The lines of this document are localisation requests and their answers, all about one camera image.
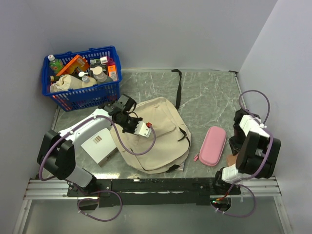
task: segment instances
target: zipper pull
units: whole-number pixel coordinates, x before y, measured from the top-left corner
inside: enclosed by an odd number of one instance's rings
[[[195,155],[194,162],[196,162],[198,158],[199,158],[199,152],[197,153],[197,155]]]

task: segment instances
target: beige backpack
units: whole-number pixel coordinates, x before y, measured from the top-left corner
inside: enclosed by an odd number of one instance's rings
[[[142,117],[145,123],[152,123],[156,133],[155,145],[148,153],[135,156],[126,152],[114,128],[111,128],[112,138],[129,166],[148,174],[155,174],[174,170],[187,158],[191,146],[191,133],[177,111],[180,103],[180,90],[179,85],[176,107],[164,97],[137,105],[137,115]],[[118,132],[122,132],[122,128],[118,125],[117,129]],[[149,138],[128,133],[120,134],[127,149],[135,153],[146,151],[151,146],[153,137],[153,134]]]

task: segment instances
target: gray wall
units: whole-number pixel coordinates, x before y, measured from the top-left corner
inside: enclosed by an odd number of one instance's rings
[[[275,174],[296,234],[311,233],[312,1],[279,0],[239,72],[243,90],[271,100],[268,127],[282,147]],[[264,116],[265,101],[245,98]]]
[[[0,1],[0,31],[0,232],[8,234],[56,106],[41,95],[39,79],[52,48],[24,1]]]
[[[55,52],[115,45],[123,68],[238,71],[276,0],[26,0]]]

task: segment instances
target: plastic bottle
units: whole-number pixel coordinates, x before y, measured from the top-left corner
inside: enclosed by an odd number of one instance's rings
[[[51,82],[56,82],[58,81],[62,76],[64,75],[61,75],[61,76],[50,76],[50,81]],[[72,77],[76,77],[77,79],[80,79],[81,80],[81,77],[78,75],[78,74],[71,74]]]
[[[94,75],[94,78],[97,80],[98,84],[103,84],[103,83],[108,83],[108,82],[113,81],[112,78],[105,75],[105,73],[103,72],[103,68],[100,66],[95,67],[93,69],[93,75]]]
[[[50,86],[50,92],[58,92],[58,91],[66,91],[69,89],[81,89],[82,84],[81,80],[77,79],[76,77],[66,74],[61,76],[56,83],[53,83]]]
[[[89,77],[89,76],[86,76],[86,74],[88,74],[88,73],[79,72],[79,76],[80,76],[81,79],[82,79],[81,85],[82,85],[83,88],[91,87],[91,86],[97,84],[96,79],[94,79],[94,78],[92,78],[92,77]]]
[[[63,69],[64,67],[63,62],[55,58],[54,55],[49,55],[48,59],[50,61],[50,68],[55,74],[59,73],[59,71]]]
[[[107,72],[108,72],[107,74],[109,75],[109,77],[113,79],[113,81],[118,80],[116,64],[111,57],[108,57]]]

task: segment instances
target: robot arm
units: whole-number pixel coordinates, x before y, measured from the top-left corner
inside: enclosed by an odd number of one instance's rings
[[[258,115],[255,117],[260,122],[260,117]],[[259,169],[271,137],[263,130],[263,127],[263,124],[259,124],[246,111],[240,109],[236,112],[234,136],[229,139],[233,155],[238,154],[236,164],[218,171],[215,176],[215,185],[226,188],[242,178],[250,177]],[[267,161],[255,176],[256,178],[272,176],[280,147],[281,141],[273,138]]]
[[[86,190],[90,189],[90,191],[94,191],[96,178],[76,164],[74,146],[77,148],[77,146],[80,146],[98,131],[104,128],[109,128],[111,122],[107,118],[120,125],[123,128],[123,133],[127,132],[143,137],[149,137],[151,129],[143,122],[143,119],[139,117],[131,117],[129,115],[131,113],[129,111],[132,108],[134,110],[135,107],[136,102],[132,98],[127,95],[122,95],[118,101],[99,106],[98,109],[87,118],[67,129],[61,130],[59,133],[56,133],[53,130],[48,131],[41,144],[37,158],[38,164],[41,165],[44,156],[53,144],[70,132],[71,134],[61,141],[57,148],[52,151],[44,168],[60,180],[66,179]],[[105,116],[107,118],[96,118],[96,116]],[[75,127],[91,117],[94,117],[94,119],[85,123],[76,131],[72,131]]]

